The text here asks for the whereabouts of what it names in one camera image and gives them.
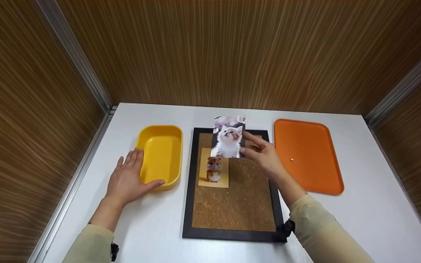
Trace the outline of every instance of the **white table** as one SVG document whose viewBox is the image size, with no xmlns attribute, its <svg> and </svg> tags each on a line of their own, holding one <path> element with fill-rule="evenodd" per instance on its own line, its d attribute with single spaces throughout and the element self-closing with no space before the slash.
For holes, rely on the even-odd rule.
<svg viewBox="0 0 421 263">
<path fill-rule="evenodd" d="M 285 245 L 183 239 L 189 153 L 193 127 L 212 127 L 218 115 L 246 115 L 247 129 L 269 131 L 279 118 L 318 122 L 332 136 L 345 190 L 311 193 L 376 262 L 421 262 L 421 223 L 360 115 L 121 103 L 58 229 L 45 262 L 61 262 L 106 192 L 120 155 L 134 148 L 148 125 L 183 130 L 182 171 L 172 190 L 127 206 L 115 232 L 117 262 L 311 262 L 295 236 Z M 281 199 L 284 220 L 288 209 Z"/>
</svg>

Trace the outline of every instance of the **picture frame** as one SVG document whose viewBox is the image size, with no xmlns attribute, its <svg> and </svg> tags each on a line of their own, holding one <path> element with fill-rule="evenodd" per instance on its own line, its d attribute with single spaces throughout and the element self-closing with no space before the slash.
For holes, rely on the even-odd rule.
<svg viewBox="0 0 421 263">
<path fill-rule="evenodd" d="M 261 136 L 264 140 L 269 141 L 269 133 L 267 130 L 247 130 L 256 136 Z M 192 239 L 214 239 L 229 241 L 251 241 L 261 243 L 287 243 L 287 235 L 280 231 L 280 226 L 284 225 L 282 216 L 282 208 L 279 199 L 278 188 L 275 183 L 269 181 L 269 192 L 272 201 L 272 210 L 274 212 L 274 223 L 276 231 L 250 231 L 250 230 L 229 230 L 229 229 L 211 229 L 211 228 L 194 228 L 192 226 L 193 210 L 194 210 L 194 192 L 196 191 L 197 165 L 199 151 L 199 135 L 201 133 L 213 133 L 212 128 L 194 128 L 191 147 L 191 158 L 189 165 L 189 174 L 187 182 L 187 193 L 185 202 L 185 213 L 183 221 L 183 238 Z"/>
</svg>

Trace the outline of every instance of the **yellow plastic bowl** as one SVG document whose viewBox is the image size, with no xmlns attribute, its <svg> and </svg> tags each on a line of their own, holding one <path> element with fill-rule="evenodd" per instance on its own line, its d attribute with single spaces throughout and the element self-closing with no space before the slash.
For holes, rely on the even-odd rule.
<svg viewBox="0 0 421 263">
<path fill-rule="evenodd" d="M 144 149 L 141 181 L 163 179 L 157 191 L 170 190 L 178 183 L 181 172 L 183 132 L 174 125 L 151 125 L 137 137 L 137 148 Z"/>
</svg>

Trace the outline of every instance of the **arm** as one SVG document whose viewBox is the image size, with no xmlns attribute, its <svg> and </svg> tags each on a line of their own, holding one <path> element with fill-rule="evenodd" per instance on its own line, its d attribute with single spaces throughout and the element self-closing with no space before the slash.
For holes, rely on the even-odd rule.
<svg viewBox="0 0 421 263">
<path fill-rule="evenodd" d="M 315 263 L 373 262 L 334 216 L 308 195 L 285 170 L 274 145 L 248 132 L 243 135 L 257 147 L 241 148 L 241 153 L 254 160 L 277 184 L 295 222 L 295 235 Z"/>
<path fill-rule="evenodd" d="M 146 184 L 141 182 L 139 174 L 143 158 L 142 149 L 130 151 L 124 163 L 123 157 L 120 157 L 115 171 L 110 176 L 107 194 L 92 215 L 90 224 L 82 230 L 69 248 L 63 263 L 111 262 L 110 244 L 125 205 L 165 183 L 163 180 Z"/>
</svg>

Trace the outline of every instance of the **sleeve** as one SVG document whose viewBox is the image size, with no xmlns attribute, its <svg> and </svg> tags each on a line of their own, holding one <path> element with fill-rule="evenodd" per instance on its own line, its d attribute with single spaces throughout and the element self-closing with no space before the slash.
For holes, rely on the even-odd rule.
<svg viewBox="0 0 421 263">
<path fill-rule="evenodd" d="M 314 263 L 371 263 L 373 259 L 310 195 L 290 206 L 295 235 Z"/>
<path fill-rule="evenodd" d="M 96 225 L 87 225 L 69 248 L 63 263 L 110 263 L 113 232 Z"/>
</svg>

